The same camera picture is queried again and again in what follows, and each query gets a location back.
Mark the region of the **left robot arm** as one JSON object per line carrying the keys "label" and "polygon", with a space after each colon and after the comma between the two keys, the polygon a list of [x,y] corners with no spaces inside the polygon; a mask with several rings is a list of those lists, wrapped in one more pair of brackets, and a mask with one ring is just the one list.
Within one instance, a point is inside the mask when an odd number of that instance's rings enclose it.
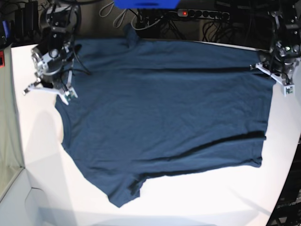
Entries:
{"label": "left robot arm", "polygon": [[269,17],[272,40],[268,52],[259,51],[260,63],[268,75],[274,74],[285,84],[293,82],[293,72],[301,58],[301,19],[296,0],[271,0]]}

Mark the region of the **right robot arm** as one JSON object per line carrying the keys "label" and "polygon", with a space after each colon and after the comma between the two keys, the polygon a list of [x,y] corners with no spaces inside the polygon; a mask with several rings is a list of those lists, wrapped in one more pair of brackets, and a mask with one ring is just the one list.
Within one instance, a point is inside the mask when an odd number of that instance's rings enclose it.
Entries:
{"label": "right robot arm", "polygon": [[79,59],[81,45],[75,43],[75,35],[80,25],[81,9],[76,0],[54,0],[42,12],[40,28],[43,38],[31,50],[36,81],[28,86],[29,91],[60,87],[67,90],[63,80],[66,73],[74,71],[74,61],[82,67],[78,72],[91,74]]}

